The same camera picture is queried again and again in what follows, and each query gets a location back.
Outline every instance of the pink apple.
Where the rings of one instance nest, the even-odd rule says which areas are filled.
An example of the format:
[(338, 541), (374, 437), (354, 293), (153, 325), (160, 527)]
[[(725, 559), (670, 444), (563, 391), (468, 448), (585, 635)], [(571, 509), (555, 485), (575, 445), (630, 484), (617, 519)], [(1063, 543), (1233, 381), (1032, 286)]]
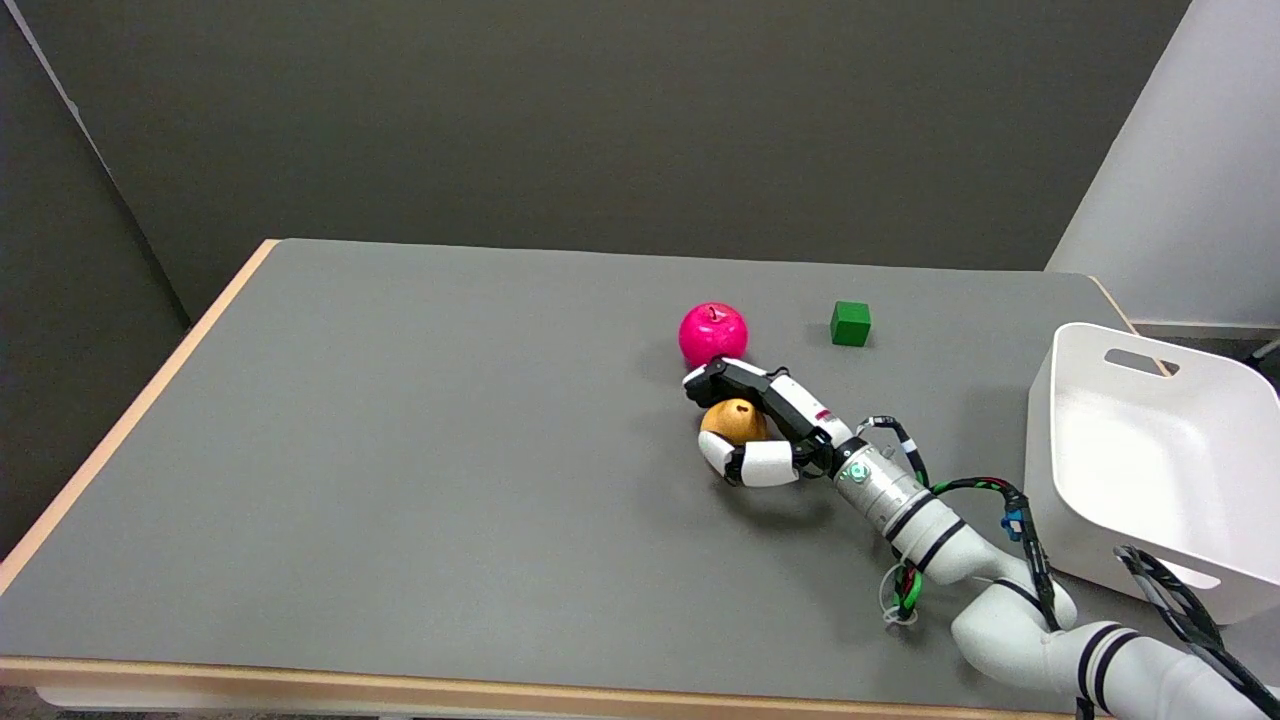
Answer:
[(717, 355), (741, 357), (746, 352), (746, 318), (723, 302), (694, 306), (680, 323), (680, 351), (690, 368)]

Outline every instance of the metal cylinder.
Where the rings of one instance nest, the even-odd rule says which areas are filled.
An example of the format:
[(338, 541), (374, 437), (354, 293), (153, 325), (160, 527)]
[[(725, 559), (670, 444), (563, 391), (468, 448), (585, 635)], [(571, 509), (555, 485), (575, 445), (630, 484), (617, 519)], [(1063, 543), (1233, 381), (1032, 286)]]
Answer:
[(928, 492), (909, 471), (869, 445), (841, 465), (836, 491), (881, 534), (916, 496)]

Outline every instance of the white wall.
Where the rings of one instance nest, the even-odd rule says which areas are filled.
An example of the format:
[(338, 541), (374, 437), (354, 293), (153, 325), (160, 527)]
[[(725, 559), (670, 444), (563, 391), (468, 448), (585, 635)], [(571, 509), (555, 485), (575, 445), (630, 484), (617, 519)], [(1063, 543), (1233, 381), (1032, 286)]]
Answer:
[(1280, 1), (1192, 3), (1046, 269), (1134, 322), (1280, 327)]

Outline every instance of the green block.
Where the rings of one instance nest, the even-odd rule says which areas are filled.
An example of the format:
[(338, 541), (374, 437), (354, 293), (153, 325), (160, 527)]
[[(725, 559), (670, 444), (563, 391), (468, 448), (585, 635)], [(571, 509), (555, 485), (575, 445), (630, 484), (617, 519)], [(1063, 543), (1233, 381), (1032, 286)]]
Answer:
[(863, 347), (872, 332), (872, 309), (865, 302), (837, 300), (831, 313), (831, 342)]

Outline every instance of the white plastic basket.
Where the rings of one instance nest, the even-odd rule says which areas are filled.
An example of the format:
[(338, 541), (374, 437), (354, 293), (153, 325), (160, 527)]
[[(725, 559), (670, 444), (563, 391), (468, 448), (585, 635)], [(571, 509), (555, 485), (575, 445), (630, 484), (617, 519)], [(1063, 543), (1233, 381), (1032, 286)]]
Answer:
[(1133, 543), (1219, 623), (1280, 605), (1280, 400), (1234, 360), (1062, 325), (1030, 389), (1025, 482), (1065, 573), (1142, 597), (1111, 552)]

